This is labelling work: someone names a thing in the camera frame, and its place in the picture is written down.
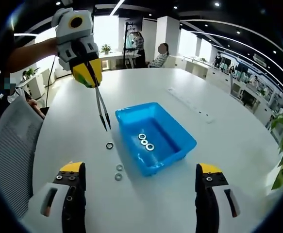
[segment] white pillar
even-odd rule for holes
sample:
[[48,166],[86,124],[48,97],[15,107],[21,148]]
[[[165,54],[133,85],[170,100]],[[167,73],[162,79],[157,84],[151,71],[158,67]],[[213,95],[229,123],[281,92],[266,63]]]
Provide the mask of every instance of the white pillar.
[[201,38],[197,38],[198,40],[196,41],[196,50],[195,50],[195,56],[199,57],[200,56],[200,46],[201,46]]
[[155,57],[159,55],[157,48],[162,43],[169,46],[169,54],[177,56],[179,43],[179,25],[177,19],[164,16],[157,19],[156,40],[155,40]]

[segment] office desk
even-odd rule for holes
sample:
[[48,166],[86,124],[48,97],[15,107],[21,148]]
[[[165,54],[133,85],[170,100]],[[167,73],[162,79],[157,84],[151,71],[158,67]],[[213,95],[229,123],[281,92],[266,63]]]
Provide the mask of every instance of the office desk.
[[[214,117],[207,124],[173,97],[173,87]],[[86,230],[95,233],[192,233],[196,227],[197,163],[221,168],[230,184],[258,199],[279,161],[275,140],[241,104],[205,80],[175,68],[103,73],[100,92],[112,130],[106,132],[95,91],[75,80],[58,91],[42,125],[33,165],[33,193],[70,161],[86,164]],[[115,110],[158,102],[197,140],[185,159],[142,177],[119,134]],[[114,143],[112,150],[106,149]],[[115,181],[122,163],[123,179]]]
[[[125,58],[129,59],[132,68],[134,68],[133,58],[136,58],[136,57],[139,57],[139,56],[140,56],[139,54],[133,53],[133,52],[129,52],[129,53],[125,54]],[[99,54],[99,58],[102,61],[105,61],[105,60],[115,61],[115,60],[118,60],[118,59],[123,59],[123,53],[121,53],[121,52],[112,52],[112,53],[107,54],[107,55],[104,54],[104,53],[100,53]]]
[[255,106],[253,106],[252,111],[253,111],[253,114],[260,120],[260,122],[264,126],[267,125],[271,116],[275,117],[273,110],[270,109],[270,107],[268,106],[268,102],[266,101],[266,99],[264,99],[263,96],[257,94],[255,91],[248,88],[245,83],[239,82],[236,79],[233,79],[233,85],[237,85],[240,87],[238,93],[241,90],[245,90],[256,99],[256,104]]

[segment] blue plastic tray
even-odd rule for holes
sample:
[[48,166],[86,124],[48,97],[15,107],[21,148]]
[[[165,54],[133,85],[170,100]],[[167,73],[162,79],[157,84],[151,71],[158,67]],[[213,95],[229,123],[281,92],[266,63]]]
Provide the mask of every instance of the blue plastic tray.
[[[196,140],[158,103],[116,110],[122,137],[144,176],[150,176],[183,159]],[[138,135],[144,133],[155,147],[147,151]]]

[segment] white wall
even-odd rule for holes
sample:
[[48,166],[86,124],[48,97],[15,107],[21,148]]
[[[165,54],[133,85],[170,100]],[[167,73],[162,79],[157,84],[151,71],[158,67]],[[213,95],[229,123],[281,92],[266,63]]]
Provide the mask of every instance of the white wall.
[[154,57],[157,57],[159,55],[159,52],[157,50],[159,45],[165,43],[166,31],[167,31],[166,25],[167,25],[167,16],[157,19]]
[[215,60],[215,57],[217,56],[217,53],[218,53],[218,50],[214,47],[214,46],[212,46],[211,47],[211,52],[210,52],[210,63],[212,63],[214,60]]
[[143,20],[141,34],[145,40],[144,49],[146,54],[146,61],[149,62],[154,60],[154,54],[157,50],[157,47],[155,47],[156,26],[157,22]]
[[179,20],[167,17],[165,43],[169,45],[169,54],[173,56],[177,56],[178,53],[179,25]]

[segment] gray chair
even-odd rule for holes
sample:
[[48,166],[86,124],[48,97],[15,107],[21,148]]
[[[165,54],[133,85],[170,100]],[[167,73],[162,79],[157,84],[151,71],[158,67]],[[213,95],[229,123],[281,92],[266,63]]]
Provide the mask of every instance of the gray chair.
[[22,96],[0,118],[0,191],[19,219],[33,195],[33,159],[42,122]]

